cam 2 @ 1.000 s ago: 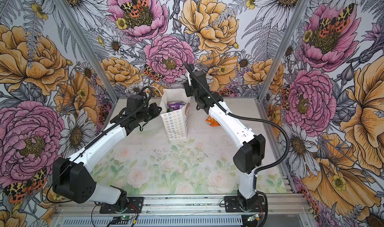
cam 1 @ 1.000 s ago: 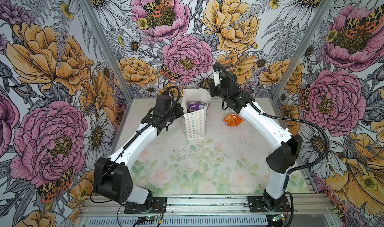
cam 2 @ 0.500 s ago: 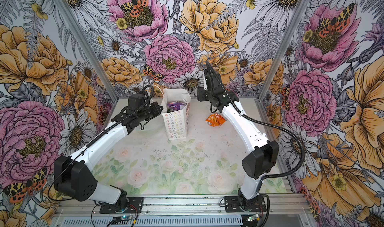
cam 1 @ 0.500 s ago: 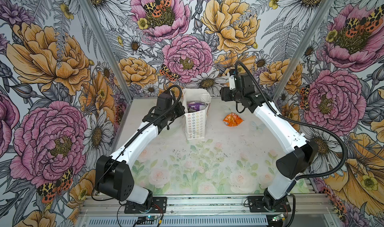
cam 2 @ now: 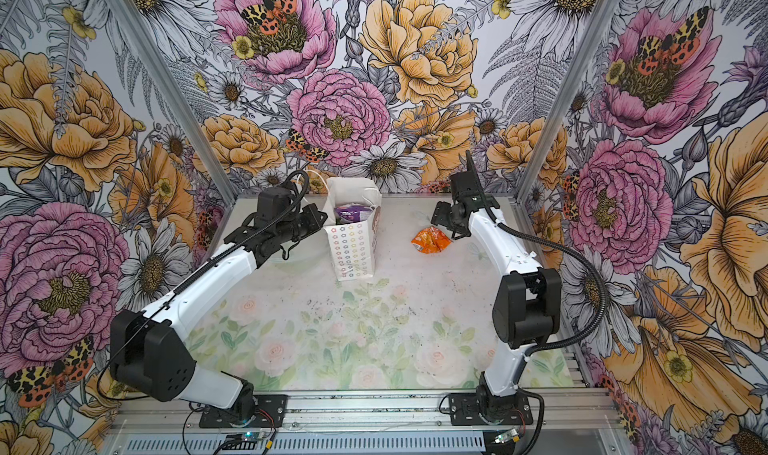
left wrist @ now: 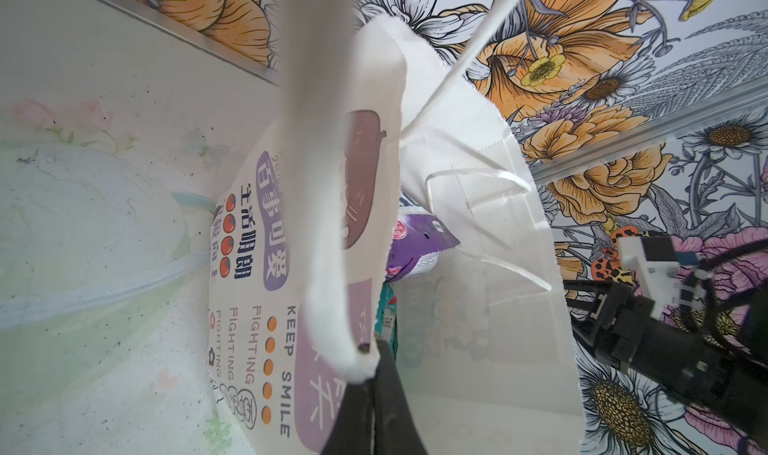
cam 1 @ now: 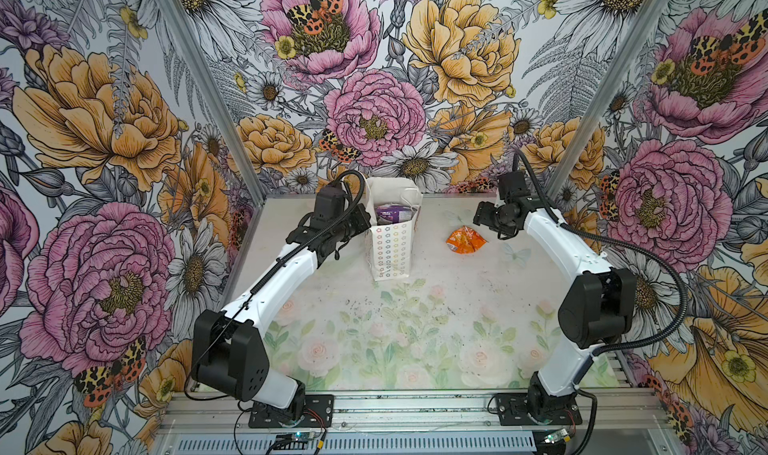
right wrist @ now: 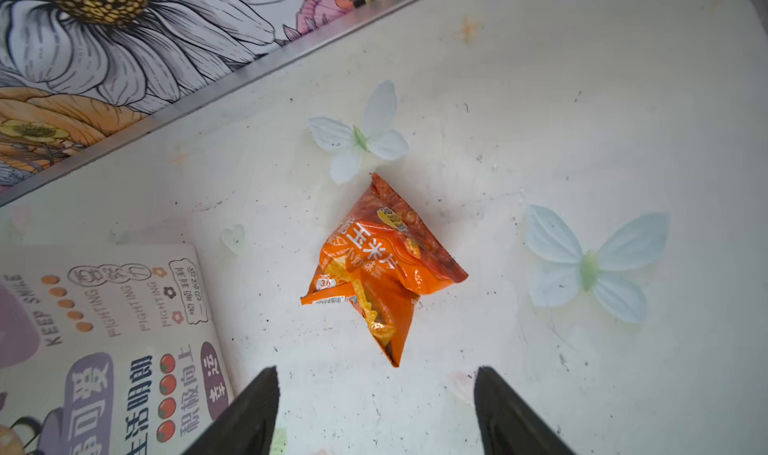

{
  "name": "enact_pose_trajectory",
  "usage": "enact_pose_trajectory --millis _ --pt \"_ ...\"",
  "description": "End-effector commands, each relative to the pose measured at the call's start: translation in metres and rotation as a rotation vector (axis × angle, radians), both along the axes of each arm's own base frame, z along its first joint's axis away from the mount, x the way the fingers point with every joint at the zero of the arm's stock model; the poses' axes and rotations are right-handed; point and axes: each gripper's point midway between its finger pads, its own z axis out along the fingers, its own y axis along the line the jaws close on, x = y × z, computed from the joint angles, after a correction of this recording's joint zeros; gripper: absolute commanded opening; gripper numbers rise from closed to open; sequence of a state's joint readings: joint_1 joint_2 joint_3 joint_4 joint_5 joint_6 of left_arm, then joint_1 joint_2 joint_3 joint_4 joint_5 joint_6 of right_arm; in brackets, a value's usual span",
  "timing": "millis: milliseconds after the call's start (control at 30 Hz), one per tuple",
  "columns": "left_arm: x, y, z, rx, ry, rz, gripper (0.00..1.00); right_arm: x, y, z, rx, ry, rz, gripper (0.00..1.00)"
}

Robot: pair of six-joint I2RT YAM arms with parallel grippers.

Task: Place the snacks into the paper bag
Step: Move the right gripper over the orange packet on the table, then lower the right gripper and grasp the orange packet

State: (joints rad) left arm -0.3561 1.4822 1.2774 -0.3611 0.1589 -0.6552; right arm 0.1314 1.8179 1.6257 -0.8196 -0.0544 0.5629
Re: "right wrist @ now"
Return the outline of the orange snack packet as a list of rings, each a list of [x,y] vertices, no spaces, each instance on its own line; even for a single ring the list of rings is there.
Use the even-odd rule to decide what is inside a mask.
[[[468,273],[381,176],[323,244],[303,306],[349,303],[392,366],[401,363],[420,299]]]

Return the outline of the white paper bag with dots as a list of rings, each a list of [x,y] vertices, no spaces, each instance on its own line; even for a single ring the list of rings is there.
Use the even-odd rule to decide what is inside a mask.
[[[233,400],[195,249],[1,251],[1,450],[181,454]]]

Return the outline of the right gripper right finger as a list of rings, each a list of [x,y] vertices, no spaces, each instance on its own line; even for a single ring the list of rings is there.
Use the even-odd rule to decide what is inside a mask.
[[[575,454],[492,367],[478,369],[473,394],[485,454]]]

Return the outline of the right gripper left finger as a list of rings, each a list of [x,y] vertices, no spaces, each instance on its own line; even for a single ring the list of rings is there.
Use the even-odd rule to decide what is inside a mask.
[[[279,411],[276,366],[263,369],[184,455],[268,455]]]

